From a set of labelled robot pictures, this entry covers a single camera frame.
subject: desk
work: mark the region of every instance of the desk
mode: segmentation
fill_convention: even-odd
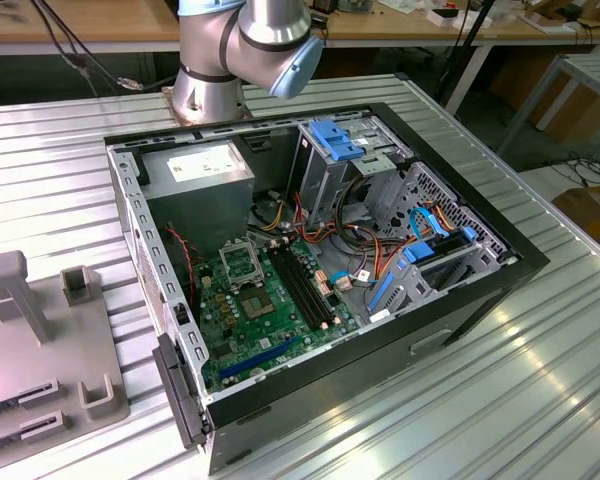
[[[15,23],[0,18],[0,55],[53,54],[44,26],[28,0],[17,0],[29,21]],[[95,53],[169,52],[179,49],[178,22],[163,0],[50,0],[50,4],[76,35]],[[327,47],[427,47],[451,46],[458,30],[440,28],[422,11],[405,15],[376,3],[368,15],[335,12],[329,18]],[[573,45],[573,34],[546,35],[520,19],[494,22],[475,41],[478,46],[447,104],[455,113],[480,71],[491,48],[503,45]],[[600,31],[593,39],[600,53]]]
[[[469,335],[222,472],[244,478],[590,478],[600,474],[600,248],[417,86],[319,80],[256,117],[386,102],[551,260]],[[122,238],[105,135],[175,126],[159,94],[0,107],[0,251],[29,279],[95,268],[130,416],[0,470],[14,478],[206,478],[182,447]],[[36,233],[27,225],[36,225]]]

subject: ram slot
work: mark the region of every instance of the ram slot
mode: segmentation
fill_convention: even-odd
[[[323,322],[331,324],[329,310],[293,253],[284,248],[269,250],[268,256],[309,328],[315,331]]]

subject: aluminum extrusion table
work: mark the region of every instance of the aluminum extrusion table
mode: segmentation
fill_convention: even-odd
[[[600,477],[600,248],[434,104],[394,76],[312,82],[255,115],[387,102],[551,259],[470,335],[215,478]],[[0,251],[30,278],[102,275],[131,402],[108,428],[0,470],[13,478],[202,478],[160,384],[117,219],[103,135],[173,126],[157,94],[0,107]]]
[[[542,76],[522,104],[522,107],[520,107],[509,123],[502,142],[500,142],[500,145],[498,145],[497,148],[499,155],[502,155],[507,147],[511,145],[511,142],[520,131],[520,128],[524,125],[525,120],[531,115],[533,109],[536,108],[542,99],[544,92],[546,92],[553,84],[560,72],[565,72],[570,75],[572,80],[564,88],[562,93],[560,93],[559,98],[551,106],[551,109],[559,109],[564,104],[566,97],[573,93],[578,84],[585,85],[600,95],[600,54],[558,55],[553,62],[551,62],[546,73]],[[600,160],[600,144],[596,148],[593,158]]]

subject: green circuit board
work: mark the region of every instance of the green circuit board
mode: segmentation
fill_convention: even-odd
[[[202,373],[210,392],[220,391],[249,378],[250,375],[259,375],[359,328],[339,293],[334,291],[327,295],[332,298],[324,297],[322,301],[331,315],[334,318],[338,317],[338,323],[334,322],[326,329],[312,331],[291,298],[287,286],[271,264],[267,249],[258,248],[256,252],[264,274],[263,286],[260,289],[247,287],[237,294],[232,293],[220,256],[195,267],[199,278],[203,279],[200,331],[209,349],[210,358]],[[304,262],[306,278],[319,292],[318,282],[313,275],[320,267],[306,245],[297,241],[291,246],[291,252]],[[253,265],[246,256],[243,256],[241,261],[248,264],[234,264],[231,266],[232,271],[237,269],[242,273],[253,270]],[[260,316],[251,318],[254,311],[260,312]],[[284,349],[284,352],[258,362],[240,373],[223,376],[225,369],[254,357],[258,358],[265,352],[271,354],[276,347]]]

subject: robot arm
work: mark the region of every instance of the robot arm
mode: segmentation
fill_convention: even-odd
[[[191,123],[244,114],[240,79],[292,98],[320,60],[303,0],[181,0],[173,107]]]

